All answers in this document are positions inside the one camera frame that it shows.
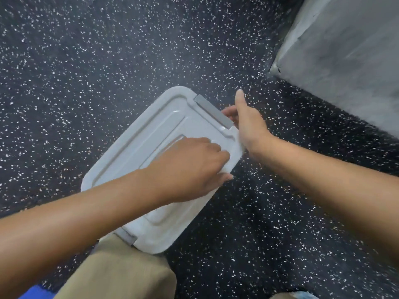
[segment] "khaki pants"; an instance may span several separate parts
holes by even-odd
[[[176,276],[164,257],[129,247],[112,234],[99,242],[55,299],[173,299]],[[284,293],[273,299],[293,299]]]

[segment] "floor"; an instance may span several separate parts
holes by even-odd
[[[0,216],[79,191],[164,90],[242,88],[273,134],[399,175],[399,141],[267,70],[300,0],[3,0]],[[393,298],[397,271],[247,156],[167,251],[176,298]],[[86,254],[42,282],[57,291]]]

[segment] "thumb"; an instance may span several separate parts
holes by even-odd
[[[247,107],[244,92],[241,89],[237,90],[235,93],[235,106],[237,107],[238,116],[240,116],[240,112],[242,113]]]
[[[222,186],[226,181],[231,181],[234,176],[230,173],[219,173],[214,178],[212,178],[206,185],[207,192],[215,190]]]

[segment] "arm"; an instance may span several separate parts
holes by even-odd
[[[147,168],[0,220],[0,294],[16,298],[97,239],[151,210],[204,196],[232,178],[230,155],[208,139],[183,139]]]
[[[324,156],[280,140],[238,90],[223,111],[239,126],[249,153],[336,215],[399,264],[399,177]]]

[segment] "plastic container lid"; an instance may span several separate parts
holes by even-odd
[[[183,137],[207,137],[230,153],[223,172],[231,172],[244,151],[232,121],[186,87],[166,90],[112,144],[87,172],[81,190],[148,166]],[[193,201],[163,206],[114,231],[129,245],[157,254],[165,251],[197,216],[216,190]]]

